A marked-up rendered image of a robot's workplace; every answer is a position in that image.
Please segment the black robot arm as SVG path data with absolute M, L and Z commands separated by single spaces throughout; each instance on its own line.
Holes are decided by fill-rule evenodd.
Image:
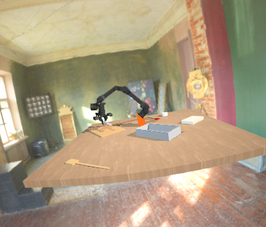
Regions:
M 143 102 L 141 99 L 139 99 L 137 96 L 135 96 L 129 89 L 127 86 L 114 86 L 113 88 L 111 88 L 110 90 L 108 90 L 105 94 L 99 96 L 97 98 L 97 102 L 96 103 L 91 103 L 90 104 L 90 110 L 103 110 L 104 109 L 104 105 L 105 103 L 103 102 L 103 100 L 110 95 L 111 93 L 113 93 L 115 90 L 118 91 L 122 91 L 125 94 L 129 95 L 130 97 L 132 97 L 136 102 L 138 102 L 141 106 L 141 108 L 143 109 L 140 113 L 138 113 L 138 115 L 143 118 L 146 114 L 149 113 L 149 105 L 145 102 Z M 101 103 L 101 104 L 99 104 Z

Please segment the grey roasting tin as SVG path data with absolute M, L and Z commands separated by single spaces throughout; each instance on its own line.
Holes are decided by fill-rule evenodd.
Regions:
M 164 124 L 146 124 L 136 128 L 136 135 L 170 141 L 181 134 L 180 126 L 164 125 Z

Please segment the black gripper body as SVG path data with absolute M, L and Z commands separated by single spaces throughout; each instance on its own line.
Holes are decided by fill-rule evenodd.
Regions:
M 107 118 L 107 116 L 109 116 L 109 117 L 112 116 L 112 113 L 105 114 L 105 109 L 99 110 L 99 112 L 100 112 L 100 116 L 99 117 L 98 116 L 93 117 L 93 120 L 99 120 L 99 119 L 102 119 L 102 117 Z

